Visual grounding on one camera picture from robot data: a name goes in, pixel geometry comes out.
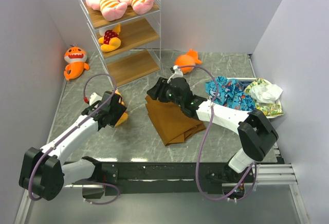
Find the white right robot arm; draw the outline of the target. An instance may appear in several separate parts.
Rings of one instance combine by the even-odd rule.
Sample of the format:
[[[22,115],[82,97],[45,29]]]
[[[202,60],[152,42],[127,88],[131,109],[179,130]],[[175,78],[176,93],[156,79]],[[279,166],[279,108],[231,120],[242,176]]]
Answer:
[[[271,122],[258,109],[242,111],[211,102],[193,94],[183,77],[160,77],[147,91],[151,99],[172,102],[189,118],[212,122],[238,134],[242,148],[229,160],[225,176],[237,182],[253,162],[261,162],[279,138]]]

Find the yellow frog plush polka dress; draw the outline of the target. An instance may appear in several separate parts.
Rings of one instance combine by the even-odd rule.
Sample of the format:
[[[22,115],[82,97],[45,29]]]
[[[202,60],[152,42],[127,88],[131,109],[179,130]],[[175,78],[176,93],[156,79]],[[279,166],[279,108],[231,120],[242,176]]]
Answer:
[[[120,32],[121,24],[117,24],[113,29],[103,28],[99,30],[101,37],[98,42],[101,44],[100,49],[102,52],[111,52],[121,46]]]

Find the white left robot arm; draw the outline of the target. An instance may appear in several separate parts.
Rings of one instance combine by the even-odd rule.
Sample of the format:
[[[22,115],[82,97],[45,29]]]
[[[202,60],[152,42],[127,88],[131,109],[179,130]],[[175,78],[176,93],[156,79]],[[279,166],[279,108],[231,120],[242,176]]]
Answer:
[[[68,157],[87,139],[106,126],[115,127],[127,119],[126,107],[119,91],[92,94],[91,104],[77,120],[57,138],[40,149],[31,147],[23,157],[19,186],[33,200],[54,199],[61,189],[80,180],[91,184],[104,178],[102,163],[85,156],[67,164]]]

